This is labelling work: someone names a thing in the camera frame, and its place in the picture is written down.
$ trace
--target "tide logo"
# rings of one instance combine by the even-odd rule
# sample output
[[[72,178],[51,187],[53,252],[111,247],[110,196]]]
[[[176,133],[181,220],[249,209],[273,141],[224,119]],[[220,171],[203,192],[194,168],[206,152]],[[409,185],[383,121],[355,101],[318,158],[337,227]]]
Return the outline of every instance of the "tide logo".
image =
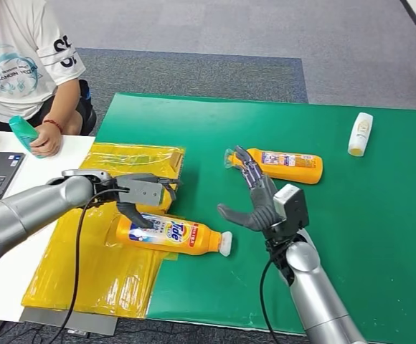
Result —
[[[182,242],[187,231],[187,228],[185,227],[184,224],[178,224],[172,221],[169,224],[166,234],[169,239],[174,242]]]

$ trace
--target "white table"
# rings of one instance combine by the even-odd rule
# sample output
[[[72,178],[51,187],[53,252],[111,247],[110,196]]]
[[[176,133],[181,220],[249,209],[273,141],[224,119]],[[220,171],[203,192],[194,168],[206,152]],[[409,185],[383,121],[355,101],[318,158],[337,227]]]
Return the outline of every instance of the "white table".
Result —
[[[61,176],[63,170],[79,168],[94,139],[64,136],[58,154],[39,159],[26,151],[13,133],[0,132],[0,151],[26,154],[5,196],[45,184],[49,179]],[[21,300],[55,224],[49,224],[0,259],[0,320],[20,321],[24,309],[21,306]]]

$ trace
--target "white bottle cap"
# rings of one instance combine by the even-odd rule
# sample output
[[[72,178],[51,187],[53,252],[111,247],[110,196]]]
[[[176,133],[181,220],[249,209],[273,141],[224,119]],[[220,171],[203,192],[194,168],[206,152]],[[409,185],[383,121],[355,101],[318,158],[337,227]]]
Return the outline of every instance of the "white bottle cap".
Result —
[[[221,235],[221,243],[219,243],[219,253],[224,257],[230,254],[230,249],[232,246],[232,233],[226,231]]]

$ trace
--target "green mat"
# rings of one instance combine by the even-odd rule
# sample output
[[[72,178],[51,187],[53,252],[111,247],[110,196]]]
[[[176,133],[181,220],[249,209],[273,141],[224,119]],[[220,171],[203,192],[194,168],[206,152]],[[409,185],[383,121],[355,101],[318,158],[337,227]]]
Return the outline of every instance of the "green mat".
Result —
[[[365,156],[355,158],[346,149],[360,111],[374,120]],[[117,94],[96,139],[187,148],[184,185],[170,213],[234,234],[228,258],[164,262],[148,317],[265,328],[259,301],[268,259],[262,236],[216,211],[221,202],[251,210],[241,175],[222,167],[225,150],[240,144],[321,156],[323,178],[299,186],[326,272],[367,340],[416,343],[414,110]],[[264,290],[276,330],[302,332],[276,269]]]

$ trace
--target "red bracelet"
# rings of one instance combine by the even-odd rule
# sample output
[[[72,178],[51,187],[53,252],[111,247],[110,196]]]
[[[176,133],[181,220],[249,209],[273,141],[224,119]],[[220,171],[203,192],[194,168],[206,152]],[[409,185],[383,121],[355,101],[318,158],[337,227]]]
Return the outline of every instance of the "red bracelet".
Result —
[[[56,125],[56,127],[60,131],[60,134],[63,133],[63,128],[61,128],[61,125],[59,125],[54,120],[43,120],[42,123],[52,123],[53,125]]]

